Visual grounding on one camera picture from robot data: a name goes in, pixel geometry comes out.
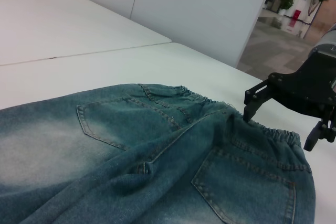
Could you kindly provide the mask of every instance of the gray floor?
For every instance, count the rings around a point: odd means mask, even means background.
[[[261,80],[273,72],[293,73],[313,46],[295,35],[257,22],[237,68]]]

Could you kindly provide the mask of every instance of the back pocket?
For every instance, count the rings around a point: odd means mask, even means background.
[[[248,161],[211,150],[192,180],[226,224],[292,224],[294,183]]]
[[[180,129],[171,116],[131,98],[78,105],[77,114],[86,135],[122,150]]]

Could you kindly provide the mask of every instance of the white table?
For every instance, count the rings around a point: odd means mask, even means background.
[[[243,112],[244,92],[260,82],[180,44],[58,58],[0,67],[0,109],[124,83],[184,85]],[[302,145],[318,119],[286,109],[274,100],[254,116],[261,124],[300,134]],[[317,193],[316,223],[336,219],[336,144],[320,140],[305,152]]]
[[[0,0],[0,66],[170,42],[89,0]]]

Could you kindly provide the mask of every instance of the denim pants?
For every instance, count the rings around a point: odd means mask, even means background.
[[[0,223],[313,223],[299,136],[185,87],[0,111]]]

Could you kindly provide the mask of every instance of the faded denim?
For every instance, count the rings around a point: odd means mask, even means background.
[[[0,111],[0,223],[314,222],[299,136],[185,87],[127,84]]]

